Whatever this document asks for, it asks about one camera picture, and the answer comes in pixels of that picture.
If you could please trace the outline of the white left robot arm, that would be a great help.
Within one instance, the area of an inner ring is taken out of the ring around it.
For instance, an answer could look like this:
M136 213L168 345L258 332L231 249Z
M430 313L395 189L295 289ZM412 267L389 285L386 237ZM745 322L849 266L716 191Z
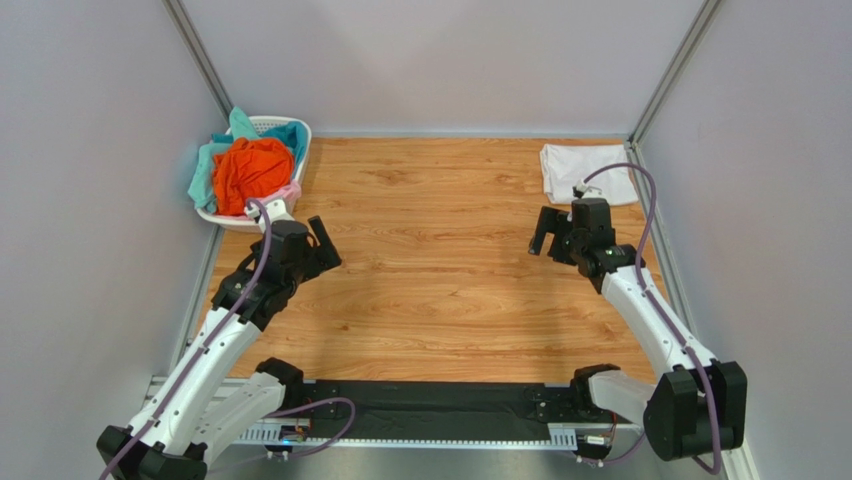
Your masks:
M261 223L263 237L219 284L202 327L151 400L124 427L96 442L104 479L202 479L222 451L255 422L298 408L304 373L262 361L240 388L214 396L237 360L303 283L341 265L318 216Z

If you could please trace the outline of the white t-shirt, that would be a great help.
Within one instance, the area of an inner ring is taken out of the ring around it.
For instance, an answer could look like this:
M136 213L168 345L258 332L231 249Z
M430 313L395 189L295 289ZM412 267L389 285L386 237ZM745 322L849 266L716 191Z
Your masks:
M603 167L626 163L627 152L622 145L567 146L545 144L539 153L543 191L552 205L569 205L574 199L574 187L587 184L592 193L601 194L611 206L637 203L639 198L631 174L626 167L617 167L587 178Z

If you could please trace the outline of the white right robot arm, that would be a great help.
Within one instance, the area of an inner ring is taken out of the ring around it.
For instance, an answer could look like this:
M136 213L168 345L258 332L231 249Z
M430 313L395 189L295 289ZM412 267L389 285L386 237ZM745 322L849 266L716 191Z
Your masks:
M576 370L571 381L585 408L639 422L663 461L720 460L745 440L748 379L735 361L704 347L661 296L640 249L616 241L611 208L580 198L569 210L544 206L529 242L532 255L577 268L628 325L655 372L653 384L612 364Z

